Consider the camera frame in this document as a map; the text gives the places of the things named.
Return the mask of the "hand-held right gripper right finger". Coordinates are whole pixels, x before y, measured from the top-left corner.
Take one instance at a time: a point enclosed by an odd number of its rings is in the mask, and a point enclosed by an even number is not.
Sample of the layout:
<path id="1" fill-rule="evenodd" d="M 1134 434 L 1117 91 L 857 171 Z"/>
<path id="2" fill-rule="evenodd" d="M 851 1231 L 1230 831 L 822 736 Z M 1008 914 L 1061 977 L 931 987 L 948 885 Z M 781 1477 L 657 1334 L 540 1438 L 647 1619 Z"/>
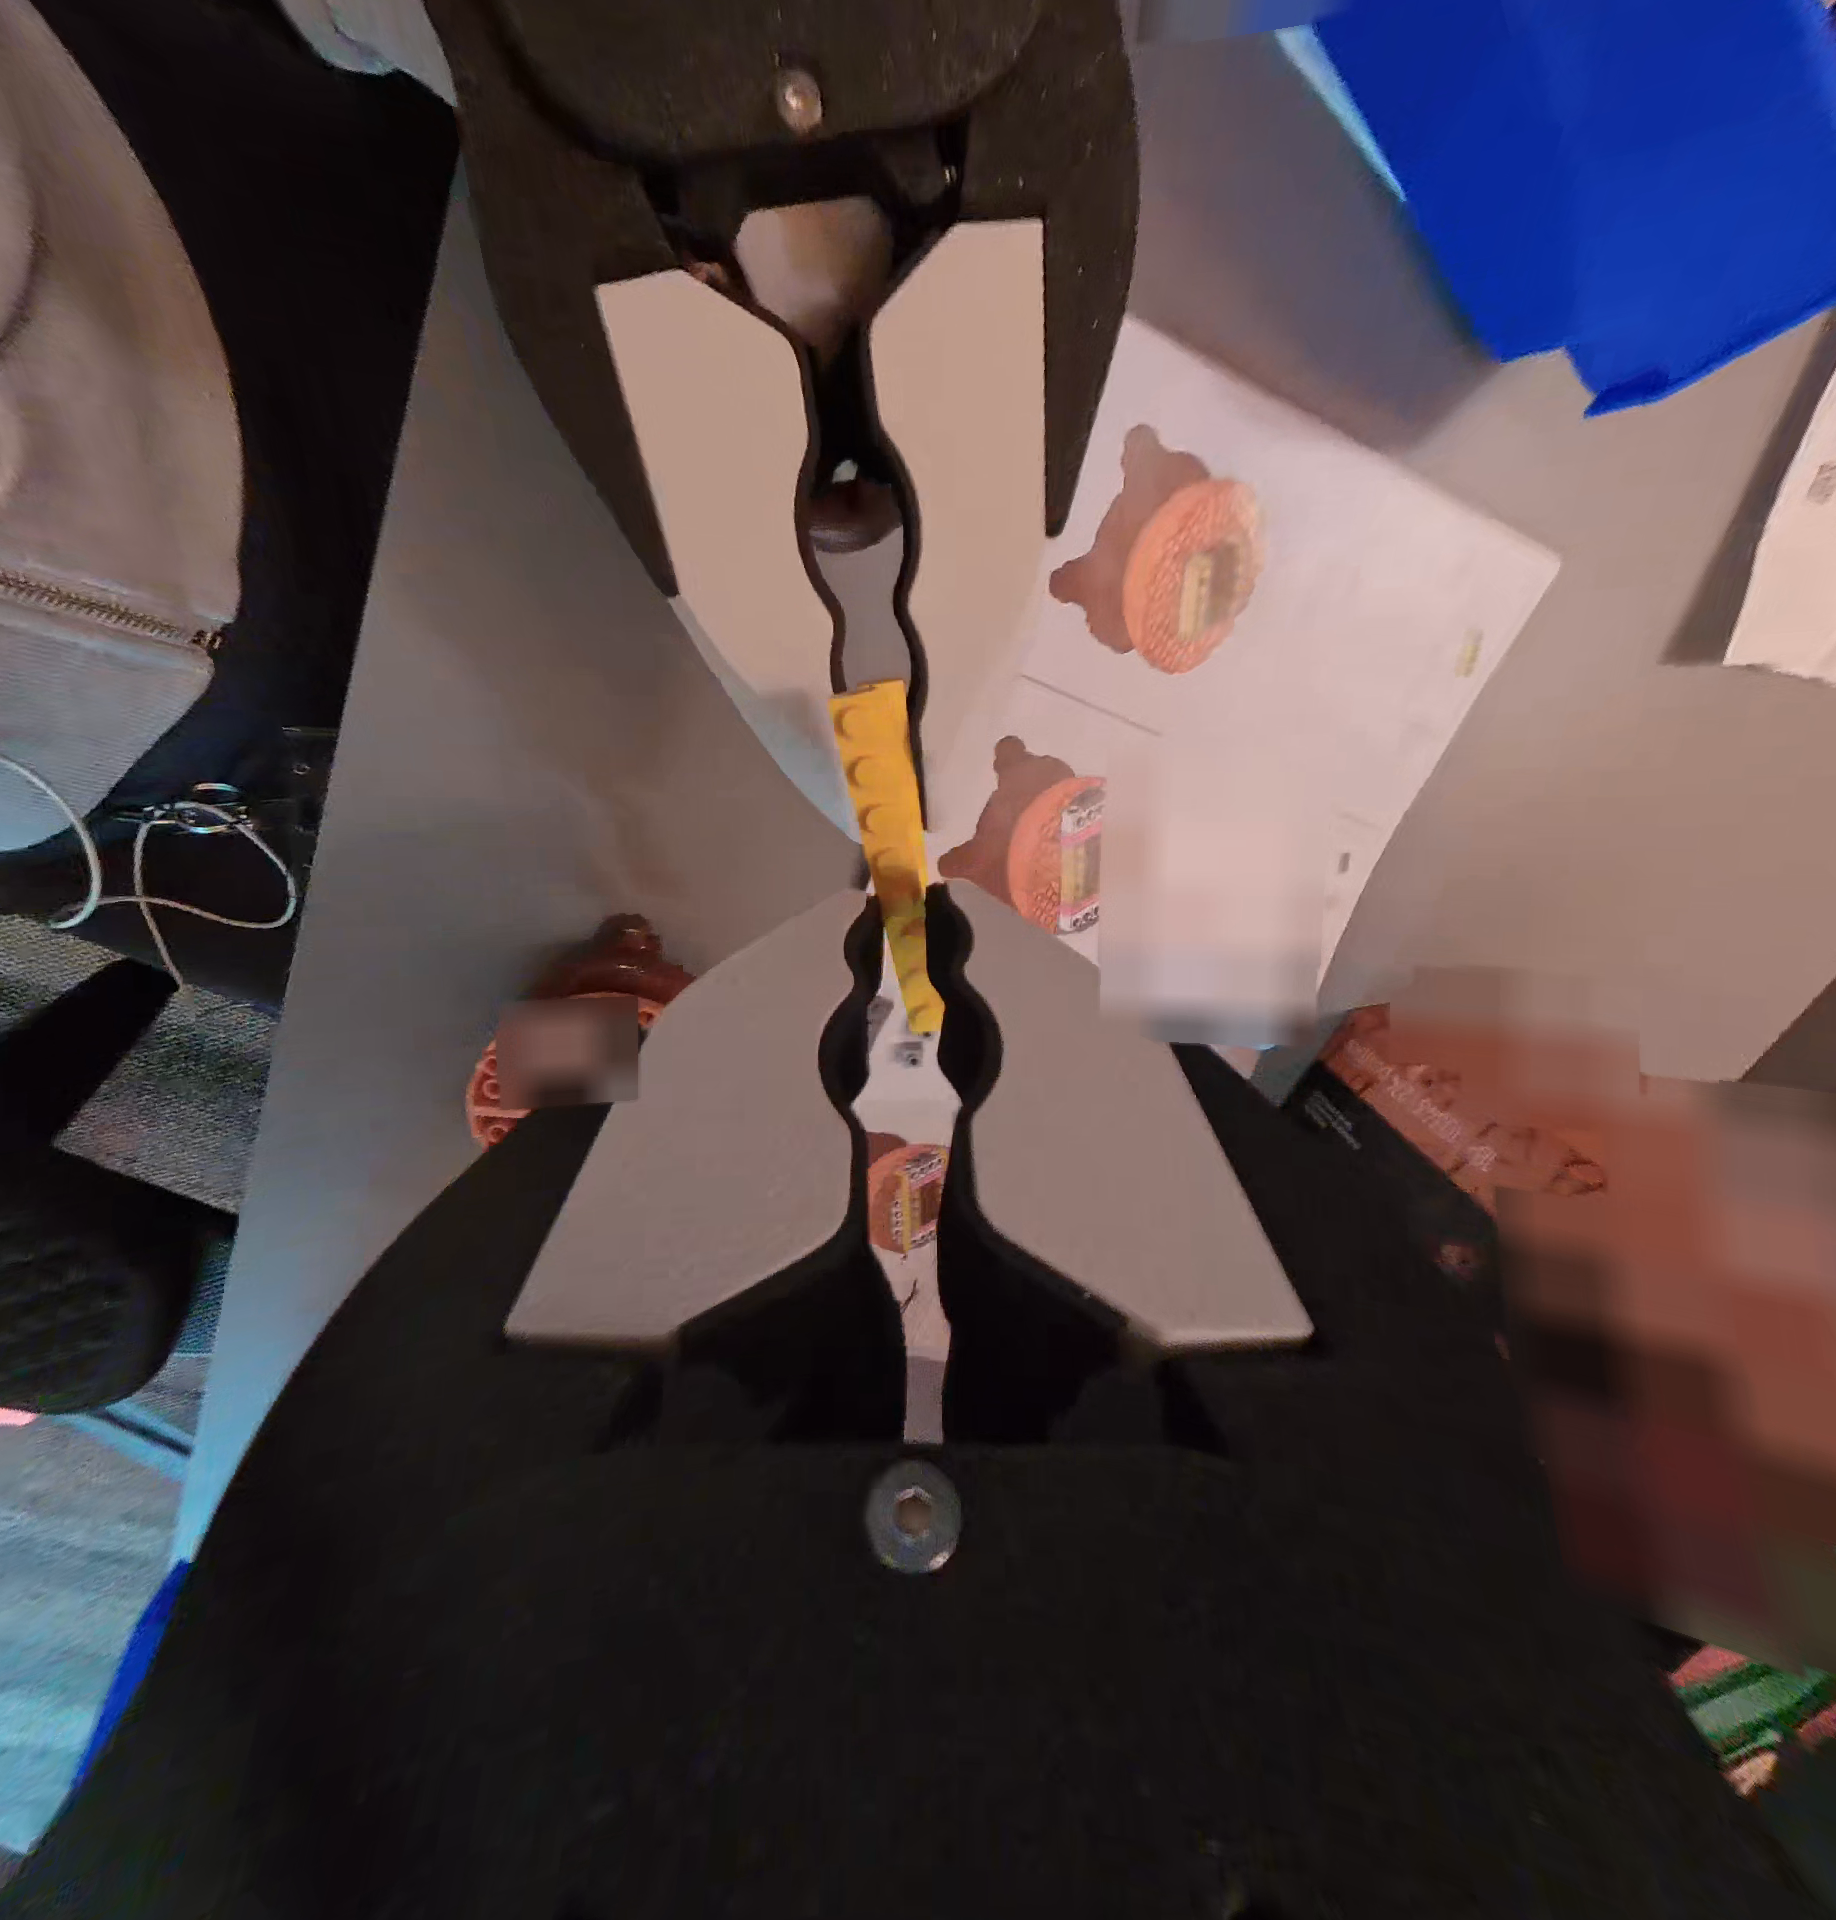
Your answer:
<path id="1" fill-rule="evenodd" d="M 1099 968 L 962 881 L 930 941 L 976 1224 L 1160 1353 L 1304 1347 L 1308 1312 L 1173 1051 L 1104 1005 Z"/>

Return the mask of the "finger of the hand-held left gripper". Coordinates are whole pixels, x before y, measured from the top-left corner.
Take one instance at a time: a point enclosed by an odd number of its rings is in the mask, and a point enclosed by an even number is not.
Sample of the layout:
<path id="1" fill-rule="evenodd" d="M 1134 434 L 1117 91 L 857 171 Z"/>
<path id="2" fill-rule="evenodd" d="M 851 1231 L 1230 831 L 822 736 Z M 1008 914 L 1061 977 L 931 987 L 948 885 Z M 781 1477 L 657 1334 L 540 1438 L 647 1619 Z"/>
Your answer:
<path id="1" fill-rule="evenodd" d="M 768 316 L 686 270 L 597 286 L 593 301 L 676 620 L 858 869 L 828 723 L 842 616 L 800 515 L 813 459 L 806 357 Z"/>
<path id="2" fill-rule="evenodd" d="M 936 836 L 971 803 L 1040 583 L 1046 335 L 1035 216 L 944 228 L 899 270 L 866 333 L 871 421 L 902 493 L 894 613 Z"/>

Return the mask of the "white paper sheet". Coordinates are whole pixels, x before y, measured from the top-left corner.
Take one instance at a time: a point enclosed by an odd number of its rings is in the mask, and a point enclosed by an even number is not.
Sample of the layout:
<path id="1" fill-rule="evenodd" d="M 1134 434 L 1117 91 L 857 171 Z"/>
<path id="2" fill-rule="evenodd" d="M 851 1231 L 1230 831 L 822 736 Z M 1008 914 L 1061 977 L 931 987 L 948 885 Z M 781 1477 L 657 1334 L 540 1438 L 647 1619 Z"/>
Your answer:
<path id="1" fill-rule="evenodd" d="M 1769 506 L 1722 661 L 1836 688 L 1836 366 Z"/>

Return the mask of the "grey desk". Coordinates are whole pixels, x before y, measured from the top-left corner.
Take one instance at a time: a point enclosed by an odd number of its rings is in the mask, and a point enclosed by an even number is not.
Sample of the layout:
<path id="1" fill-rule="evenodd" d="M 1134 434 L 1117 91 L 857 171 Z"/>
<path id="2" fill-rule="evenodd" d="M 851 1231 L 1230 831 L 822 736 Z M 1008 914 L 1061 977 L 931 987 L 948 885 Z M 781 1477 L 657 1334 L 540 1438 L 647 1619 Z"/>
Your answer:
<path id="1" fill-rule="evenodd" d="M 1134 316 L 1562 561 L 1324 1003 L 1413 967 L 1574 975 L 1627 999 L 1649 1072 L 1743 1077 L 1836 981 L 1836 688 L 1719 664 L 1836 314 L 1587 421 L 1563 357 L 1480 357 L 1277 43 L 1134 68 Z M 349 1286 L 466 1167 L 463 1087 L 527 967 L 616 908 L 710 967 L 851 873 L 547 423 L 457 186 L 173 1559 Z"/>

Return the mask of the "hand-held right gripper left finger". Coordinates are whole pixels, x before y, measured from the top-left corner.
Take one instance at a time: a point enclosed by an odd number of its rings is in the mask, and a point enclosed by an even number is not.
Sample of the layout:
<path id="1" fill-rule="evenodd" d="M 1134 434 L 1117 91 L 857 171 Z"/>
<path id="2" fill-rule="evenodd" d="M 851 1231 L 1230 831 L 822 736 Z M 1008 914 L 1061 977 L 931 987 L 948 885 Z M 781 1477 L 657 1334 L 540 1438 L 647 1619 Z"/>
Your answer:
<path id="1" fill-rule="evenodd" d="M 703 974 L 649 1028 L 506 1331 L 667 1342 L 830 1243 L 852 1207 L 878 904 L 830 897 Z"/>

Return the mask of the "black orchid picture box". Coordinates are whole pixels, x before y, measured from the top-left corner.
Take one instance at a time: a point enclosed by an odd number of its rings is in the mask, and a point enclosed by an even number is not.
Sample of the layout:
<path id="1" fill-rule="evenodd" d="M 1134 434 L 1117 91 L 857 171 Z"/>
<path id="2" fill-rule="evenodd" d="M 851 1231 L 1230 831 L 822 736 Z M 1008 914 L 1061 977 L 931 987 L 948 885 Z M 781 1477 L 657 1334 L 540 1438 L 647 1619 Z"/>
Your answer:
<path id="1" fill-rule="evenodd" d="M 1415 1205 L 1492 1218 L 1508 1196 L 1603 1193 L 1603 1136 L 1553 1123 L 1521 1068 L 1496 1021 L 1393 994 L 1336 1021 L 1286 1113 Z"/>

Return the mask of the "narrow yellow toy plate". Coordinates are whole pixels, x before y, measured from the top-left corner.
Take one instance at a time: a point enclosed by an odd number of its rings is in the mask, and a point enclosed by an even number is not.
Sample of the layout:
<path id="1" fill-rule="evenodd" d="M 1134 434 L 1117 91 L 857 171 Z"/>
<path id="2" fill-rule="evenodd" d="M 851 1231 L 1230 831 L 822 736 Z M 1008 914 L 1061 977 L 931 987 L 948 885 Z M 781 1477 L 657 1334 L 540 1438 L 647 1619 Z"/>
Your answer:
<path id="1" fill-rule="evenodd" d="M 944 1005 L 928 968 L 928 849 L 908 691 L 882 679 L 828 699 L 830 738 L 905 1024 L 936 1037 Z"/>

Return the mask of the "toy instruction sheet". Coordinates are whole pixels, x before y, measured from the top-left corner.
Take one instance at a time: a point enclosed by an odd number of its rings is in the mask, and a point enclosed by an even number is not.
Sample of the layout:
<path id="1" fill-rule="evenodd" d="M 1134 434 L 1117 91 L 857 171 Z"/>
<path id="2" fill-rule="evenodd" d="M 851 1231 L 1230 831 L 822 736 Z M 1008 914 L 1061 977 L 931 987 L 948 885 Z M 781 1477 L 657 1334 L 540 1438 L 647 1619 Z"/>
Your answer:
<path id="1" fill-rule="evenodd" d="M 1015 673 L 928 900 L 973 883 L 1099 968 L 1168 1043 L 1310 1339 L 1160 1353 L 976 1224 L 958 1097 L 938 1282 L 944 1430 L 1039 1443 L 1135 1376 L 1325 1366 L 1336 1320 L 1421 1258 L 1394 1205 L 1222 1052 L 1304 1037 L 1367 877 L 1558 574 L 1535 542 L 1144 324 L 1112 361 L 1075 513 L 1048 536 Z"/>

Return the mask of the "blue plastic bin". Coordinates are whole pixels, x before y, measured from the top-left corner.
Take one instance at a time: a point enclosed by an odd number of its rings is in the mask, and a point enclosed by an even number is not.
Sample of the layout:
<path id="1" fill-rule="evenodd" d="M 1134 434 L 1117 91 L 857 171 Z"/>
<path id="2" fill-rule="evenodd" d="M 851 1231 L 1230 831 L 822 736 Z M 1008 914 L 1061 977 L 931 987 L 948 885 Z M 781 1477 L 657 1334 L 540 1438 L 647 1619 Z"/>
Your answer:
<path id="1" fill-rule="evenodd" d="M 1501 362 L 1605 418 L 1836 307 L 1836 6 L 1356 2 L 1315 43 Z"/>

